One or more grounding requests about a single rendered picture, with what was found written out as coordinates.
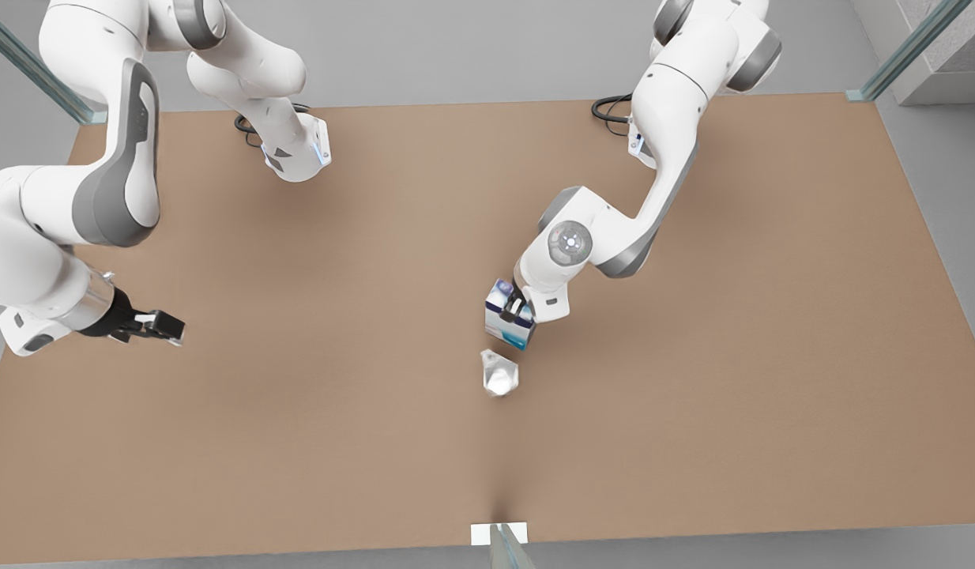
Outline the silver frame post, white foot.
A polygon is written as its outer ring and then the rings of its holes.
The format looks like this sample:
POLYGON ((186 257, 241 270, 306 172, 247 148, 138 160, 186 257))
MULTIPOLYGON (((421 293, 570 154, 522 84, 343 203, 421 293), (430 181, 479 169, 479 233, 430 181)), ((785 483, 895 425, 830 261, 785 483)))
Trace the silver frame post, white foot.
POLYGON ((488 546, 490 569, 536 569, 526 551, 526 522, 478 523, 471 525, 472 546, 488 546))

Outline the blue and white carton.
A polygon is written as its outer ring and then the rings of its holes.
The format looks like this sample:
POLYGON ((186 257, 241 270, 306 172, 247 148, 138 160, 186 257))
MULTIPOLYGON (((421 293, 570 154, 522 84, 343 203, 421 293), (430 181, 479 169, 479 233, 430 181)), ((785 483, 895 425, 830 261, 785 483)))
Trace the blue and white carton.
POLYGON ((492 285, 487 299, 485 299, 485 331, 497 337, 499 340, 508 343, 508 345, 525 350, 533 336, 536 323, 534 326, 520 326, 518 324, 504 322, 499 317, 499 311, 501 311, 501 303, 503 301, 503 295, 499 294, 499 282, 508 281, 497 280, 492 285))

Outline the grey stone block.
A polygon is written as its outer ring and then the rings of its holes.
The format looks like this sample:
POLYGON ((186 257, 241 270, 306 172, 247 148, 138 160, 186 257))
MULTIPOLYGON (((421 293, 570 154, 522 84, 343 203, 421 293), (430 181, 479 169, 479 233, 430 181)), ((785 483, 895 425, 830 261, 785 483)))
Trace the grey stone block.
POLYGON ((892 85, 903 107, 975 104, 975 0, 892 85))

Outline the clear glass cup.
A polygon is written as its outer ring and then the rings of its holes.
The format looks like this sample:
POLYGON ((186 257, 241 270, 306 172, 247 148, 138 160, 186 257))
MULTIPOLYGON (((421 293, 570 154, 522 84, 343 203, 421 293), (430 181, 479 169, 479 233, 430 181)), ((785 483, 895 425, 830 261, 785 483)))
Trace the clear glass cup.
POLYGON ((519 365, 497 352, 485 349, 480 353, 483 361, 483 386, 488 395, 501 398, 518 388, 519 365))

